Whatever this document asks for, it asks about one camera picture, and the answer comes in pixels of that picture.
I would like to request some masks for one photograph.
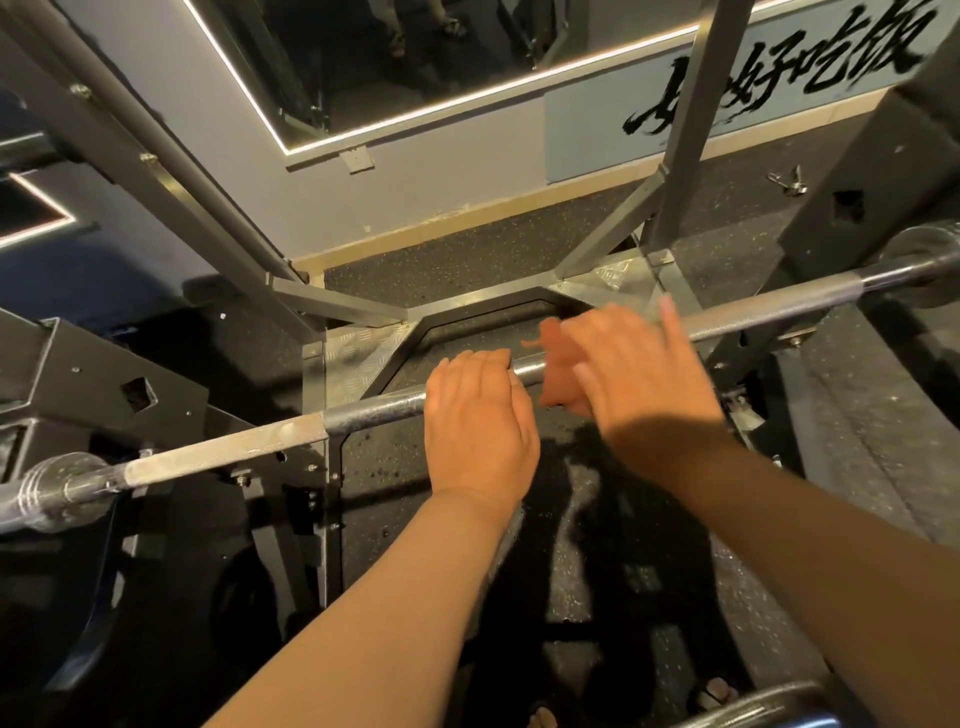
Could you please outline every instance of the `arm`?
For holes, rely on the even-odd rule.
[[[884,724],[960,712],[960,555],[740,447],[669,299],[662,320],[564,322],[604,439],[739,555]]]
[[[209,726],[428,726],[443,719],[470,612],[540,457],[510,354],[464,352],[427,381],[433,495],[383,557]]]

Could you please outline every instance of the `led light strip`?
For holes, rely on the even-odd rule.
[[[786,3],[794,2],[795,0],[768,0],[765,3],[757,3],[754,5],[751,14],[760,11],[770,10],[775,8],[778,5],[785,5]],[[230,61],[227,53],[224,51],[223,46],[217,41],[217,38],[213,35],[213,32],[210,30],[209,26],[204,22],[204,19],[201,17],[200,13],[197,11],[196,7],[192,0],[183,0],[183,4],[190,11],[190,14],[193,15],[194,20],[197,21],[197,24],[200,26],[201,30],[204,32],[207,40],[210,41],[210,44],[213,45],[214,50],[217,52],[217,55],[220,56],[221,61],[224,62],[224,65],[227,67],[230,75],[233,77],[233,80],[240,86],[240,90],[243,91],[244,96],[247,97],[247,100],[253,106],[253,110],[256,111],[256,115],[260,117],[260,121],[264,123],[267,127],[267,130],[270,132],[270,136],[274,138],[276,145],[280,148],[284,155],[291,157],[293,155],[301,154],[302,152],[309,152],[314,149],[319,149],[327,144],[333,144],[338,141],[343,141],[344,139],[349,139],[352,136],[357,136],[363,133],[376,132],[381,129],[386,129],[387,127],[393,126],[394,124],[400,124],[407,121],[412,121],[418,119],[422,116],[427,116],[438,111],[444,111],[446,109],[451,109],[453,107],[459,106],[461,104],[467,104],[471,101],[478,101],[480,99],[486,98],[488,96],[493,96],[494,94],[502,93],[503,91],[509,91],[514,88],[520,88],[521,86],[533,84],[538,81],[543,81],[545,79],[553,78],[554,76],[559,76],[562,73],[567,71],[575,70],[577,68],[583,68],[594,63],[601,61],[608,61],[609,59],[616,58],[617,56],[622,56],[625,53],[632,53],[641,48],[648,48],[657,43],[663,43],[667,40],[673,40],[681,36],[693,35],[697,32],[699,25],[687,25],[683,28],[678,28],[676,30],[670,31],[669,33],[663,33],[659,36],[651,36],[644,38],[643,40],[638,40],[634,43],[629,43],[627,45],[621,45],[617,48],[612,48],[609,51],[604,51],[603,53],[598,53],[594,56],[587,56],[586,58],[579,59],[578,61],[572,61],[570,63],[564,63],[563,65],[558,65],[554,68],[549,68],[540,73],[534,73],[529,76],[523,76],[519,79],[514,79],[513,81],[508,81],[504,84],[499,84],[491,86],[490,88],[485,88],[480,91],[475,91],[474,93],[469,93],[466,96],[457,96],[456,98],[449,99],[447,101],[440,102],[439,104],[434,104],[428,107],[422,107],[420,109],[415,109],[413,111],[408,111],[407,113],[402,113],[399,116],[392,116],[388,119],[378,121],[374,124],[368,124],[365,127],[358,127],[356,129],[351,129],[349,132],[343,132],[335,134],[333,136],[328,136],[325,139],[319,139],[317,141],[309,142],[303,144],[294,149],[287,149],[283,144],[283,140],[280,139],[279,134],[276,133],[273,125],[267,119],[267,115],[264,113],[263,109],[256,103],[256,100],[253,98],[253,94],[247,85],[244,84],[243,79],[240,77],[240,73],[237,71],[236,66]]]
[[[0,237],[0,248],[6,248],[7,246],[13,245],[15,243],[21,243],[24,240],[29,240],[33,237],[43,235],[50,231],[59,230],[60,228],[65,228],[68,225],[72,225],[77,222],[77,218],[63,205],[54,200],[50,195],[44,192],[42,189],[37,187],[32,182],[27,182],[22,175],[18,175],[14,172],[10,172],[8,177],[27,190],[34,197],[41,200],[45,205],[51,209],[58,212],[62,217],[59,220],[52,220],[49,223],[43,223],[42,225],[35,225],[32,228],[27,228],[22,231],[12,232],[9,235],[4,235]]]
[[[4,139],[0,141],[0,147],[9,147],[12,144],[19,144],[20,142],[30,141],[31,139],[39,139],[43,136],[43,132],[34,132],[24,134],[23,136],[15,136],[13,139]]]

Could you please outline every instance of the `chinese calligraphy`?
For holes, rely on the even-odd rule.
[[[810,94],[844,82],[853,87],[865,76],[887,66],[893,66],[898,74],[908,73],[924,59],[923,54],[911,49],[911,44],[937,16],[937,10],[931,7],[933,2],[891,0],[890,7],[876,21],[867,15],[865,5],[857,5],[832,36],[805,47],[806,30],[798,30],[769,47],[763,41],[754,43],[740,72],[727,81],[720,108],[732,113],[721,123],[761,109],[781,82],[793,85],[803,80],[803,93]],[[627,118],[624,133],[642,131],[655,135],[673,124],[689,61],[689,56],[673,61],[673,71],[660,100]],[[648,121],[658,123],[645,129]]]

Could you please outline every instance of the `wooden baseboard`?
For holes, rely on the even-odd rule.
[[[737,132],[715,136],[708,140],[703,159],[722,157],[739,152],[757,144],[823,127],[861,113],[872,111],[883,98],[886,88],[853,96],[833,104],[808,109],[799,113],[757,124]],[[435,240],[454,232],[469,230],[480,225],[573,200],[593,192],[636,182],[649,177],[657,169],[663,155],[636,159],[615,167],[602,169],[572,180],[556,182],[540,189],[504,200],[496,200],[475,207],[454,210],[444,215],[424,220],[416,225],[383,232],[379,235],[341,245],[322,253],[309,255],[294,261],[294,267],[311,276],[318,276],[328,268],[361,260],[371,255],[397,251],[413,245]]]

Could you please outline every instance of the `left hand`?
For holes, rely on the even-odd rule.
[[[505,526],[540,459],[533,403],[510,352],[463,352],[426,382],[424,442],[435,494],[478,498]]]

